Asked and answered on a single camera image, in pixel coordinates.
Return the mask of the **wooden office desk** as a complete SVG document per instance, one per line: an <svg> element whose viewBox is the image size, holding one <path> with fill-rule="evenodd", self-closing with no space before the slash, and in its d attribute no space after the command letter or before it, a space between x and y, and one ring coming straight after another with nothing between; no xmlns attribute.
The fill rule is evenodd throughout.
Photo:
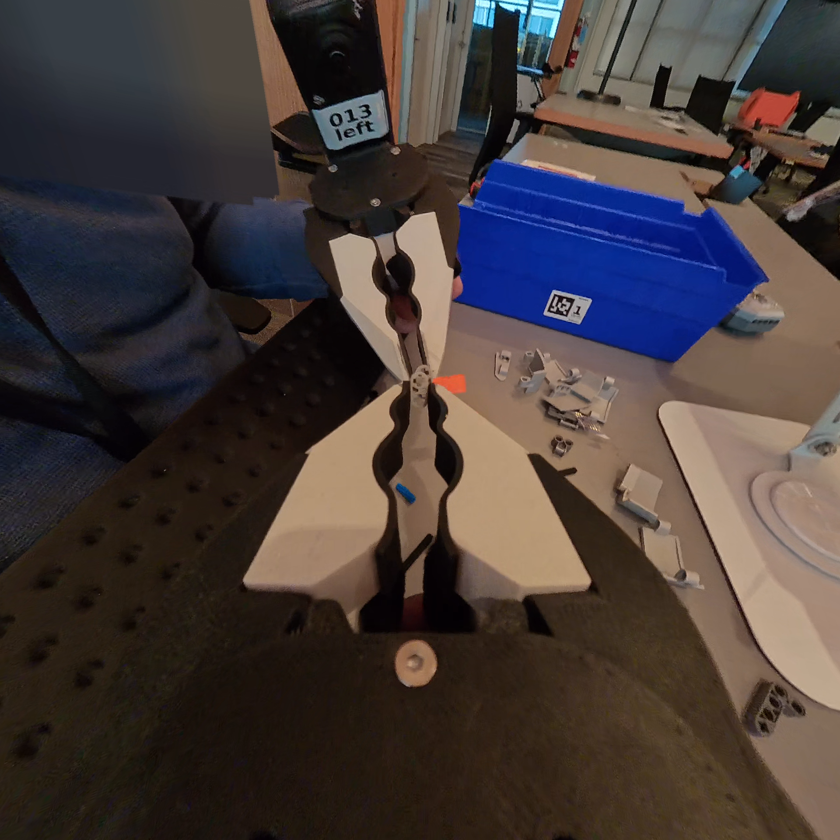
<svg viewBox="0 0 840 840"><path fill-rule="evenodd" d="M543 124L607 136L631 144L633 148L641 146L643 151L663 152L671 158L687 155L724 161L733 152L723 137L695 120L684 117L668 122L646 108L555 93L536 106L533 116Z"/></svg>

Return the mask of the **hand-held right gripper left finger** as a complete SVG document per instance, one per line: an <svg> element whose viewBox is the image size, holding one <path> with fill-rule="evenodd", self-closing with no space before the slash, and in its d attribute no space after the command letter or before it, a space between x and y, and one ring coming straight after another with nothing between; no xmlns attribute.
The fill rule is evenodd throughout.
<svg viewBox="0 0 840 840"><path fill-rule="evenodd" d="M411 389L395 385L312 446L245 573L257 592L358 611L370 631L401 627L405 569L394 477Z"/></svg>

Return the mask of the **wall monitor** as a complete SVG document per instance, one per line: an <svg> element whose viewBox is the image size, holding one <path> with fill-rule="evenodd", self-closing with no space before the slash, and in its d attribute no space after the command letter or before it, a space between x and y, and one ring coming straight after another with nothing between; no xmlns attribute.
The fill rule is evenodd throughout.
<svg viewBox="0 0 840 840"><path fill-rule="evenodd" d="M838 107L839 2L787 2L738 87Z"/></svg>

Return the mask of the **person's blue clothing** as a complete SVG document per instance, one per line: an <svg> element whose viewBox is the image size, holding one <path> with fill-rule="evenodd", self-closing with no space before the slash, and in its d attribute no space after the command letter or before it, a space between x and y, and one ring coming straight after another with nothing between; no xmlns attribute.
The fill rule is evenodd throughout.
<svg viewBox="0 0 840 840"><path fill-rule="evenodd" d="M61 358L159 436L244 362L164 196L2 176L2 571L121 470Z"/></svg>

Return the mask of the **grey toy motor block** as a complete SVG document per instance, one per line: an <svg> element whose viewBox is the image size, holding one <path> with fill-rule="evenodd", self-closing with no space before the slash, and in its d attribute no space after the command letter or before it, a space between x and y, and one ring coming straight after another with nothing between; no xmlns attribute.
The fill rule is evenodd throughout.
<svg viewBox="0 0 840 840"><path fill-rule="evenodd" d="M737 307L730 310L718 326L741 335L762 334L778 326L784 317L785 313L780 304L754 290Z"/></svg>

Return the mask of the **person's left forearm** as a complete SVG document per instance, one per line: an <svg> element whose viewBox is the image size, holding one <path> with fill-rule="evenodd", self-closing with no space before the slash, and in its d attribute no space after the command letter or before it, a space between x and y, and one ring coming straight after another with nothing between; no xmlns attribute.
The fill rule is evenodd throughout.
<svg viewBox="0 0 840 840"><path fill-rule="evenodd" d="M300 199L252 204L170 197L193 242L193 266L211 288L255 299L311 301L329 286L308 256Z"/></svg>

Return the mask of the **blue storage bin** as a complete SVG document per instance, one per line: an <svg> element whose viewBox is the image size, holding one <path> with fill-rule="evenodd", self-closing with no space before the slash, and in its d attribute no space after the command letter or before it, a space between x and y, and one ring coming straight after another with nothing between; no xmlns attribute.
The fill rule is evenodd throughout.
<svg viewBox="0 0 840 840"><path fill-rule="evenodd" d="M460 302L659 361L769 281L714 208L522 164L459 212Z"/></svg>

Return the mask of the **black studded mat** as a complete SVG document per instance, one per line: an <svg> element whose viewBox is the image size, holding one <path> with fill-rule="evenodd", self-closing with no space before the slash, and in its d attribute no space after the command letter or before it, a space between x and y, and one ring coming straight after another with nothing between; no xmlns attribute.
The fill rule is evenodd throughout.
<svg viewBox="0 0 840 840"><path fill-rule="evenodd" d="M79 750L181 578L381 372L336 297L309 304L2 573L3 796Z"/></svg>

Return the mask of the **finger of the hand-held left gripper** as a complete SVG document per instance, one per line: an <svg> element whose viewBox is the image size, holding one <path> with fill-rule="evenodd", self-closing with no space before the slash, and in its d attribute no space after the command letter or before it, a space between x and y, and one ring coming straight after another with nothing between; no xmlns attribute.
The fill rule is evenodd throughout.
<svg viewBox="0 0 840 840"><path fill-rule="evenodd" d="M340 287L340 301L384 367L406 380L406 356L394 328L385 288L384 263L375 241L344 234L329 242Z"/></svg>
<svg viewBox="0 0 840 840"><path fill-rule="evenodd" d="M455 273L447 262L435 213L410 216L396 231L395 244L413 269L408 295L418 309L425 363L438 370L445 354Z"/></svg>

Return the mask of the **person's left hand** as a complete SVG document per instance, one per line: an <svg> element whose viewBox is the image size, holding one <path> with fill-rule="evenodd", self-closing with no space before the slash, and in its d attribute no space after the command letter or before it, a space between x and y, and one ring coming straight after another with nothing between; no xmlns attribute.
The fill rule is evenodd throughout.
<svg viewBox="0 0 840 840"><path fill-rule="evenodd" d="M462 294L463 288L460 275L456 275L453 280L451 300L457 299ZM396 293L391 298L391 304L395 316L395 330L401 335L408 335L413 332L417 327L418 320L410 298L401 293Z"/></svg>

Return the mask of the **teal box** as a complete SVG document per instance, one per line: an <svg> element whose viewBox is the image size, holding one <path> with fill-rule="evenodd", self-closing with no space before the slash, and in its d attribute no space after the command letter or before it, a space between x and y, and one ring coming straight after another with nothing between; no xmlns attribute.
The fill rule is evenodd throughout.
<svg viewBox="0 0 840 840"><path fill-rule="evenodd" d="M763 181L759 177L743 164L738 164L709 190L707 197L719 203L738 205L750 199L762 186Z"/></svg>

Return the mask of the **grey panel with black curve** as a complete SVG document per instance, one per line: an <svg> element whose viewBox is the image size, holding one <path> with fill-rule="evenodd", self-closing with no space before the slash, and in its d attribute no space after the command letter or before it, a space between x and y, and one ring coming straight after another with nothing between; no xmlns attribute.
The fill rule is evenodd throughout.
<svg viewBox="0 0 840 840"><path fill-rule="evenodd" d="M540 348L529 350L521 358L521 375L517 382L517 389L525 395L538 392L545 381L550 355Z"/></svg>

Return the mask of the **grey curved panel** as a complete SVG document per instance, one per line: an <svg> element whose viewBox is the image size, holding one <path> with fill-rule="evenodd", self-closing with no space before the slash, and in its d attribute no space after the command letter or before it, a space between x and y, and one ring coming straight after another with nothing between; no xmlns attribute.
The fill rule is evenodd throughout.
<svg viewBox="0 0 840 840"><path fill-rule="evenodd" d="M704 589L698 573L685 567L680 540L669 522L658 521L653 527L646 524L638 532L642 551L666 582L683 589Z"/></svg>

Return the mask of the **dark grey beam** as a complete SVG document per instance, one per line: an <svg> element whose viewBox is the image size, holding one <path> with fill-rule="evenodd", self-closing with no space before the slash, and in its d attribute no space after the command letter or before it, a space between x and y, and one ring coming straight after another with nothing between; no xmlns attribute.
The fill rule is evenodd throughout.
<svg viewBox="0 0 840 840"><path fill-rule="evenodd" d="M774 734L781 718L804 718L806 709L787 689L767 679L761 679L753 689L743 710L745 728L757 738Z"/></svg>

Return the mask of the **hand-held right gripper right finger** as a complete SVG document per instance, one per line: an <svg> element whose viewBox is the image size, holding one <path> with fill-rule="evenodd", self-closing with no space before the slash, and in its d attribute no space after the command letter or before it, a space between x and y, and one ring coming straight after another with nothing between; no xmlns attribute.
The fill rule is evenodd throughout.
<svg viewBox="0 0 840 840"><path fill-rule="evenodd" d="M477 606L589 590L592 578L537 468L551 480L559 472L443 387L430 386L427 415L445 483L427 554L429 626L468 631Z"/></svg>

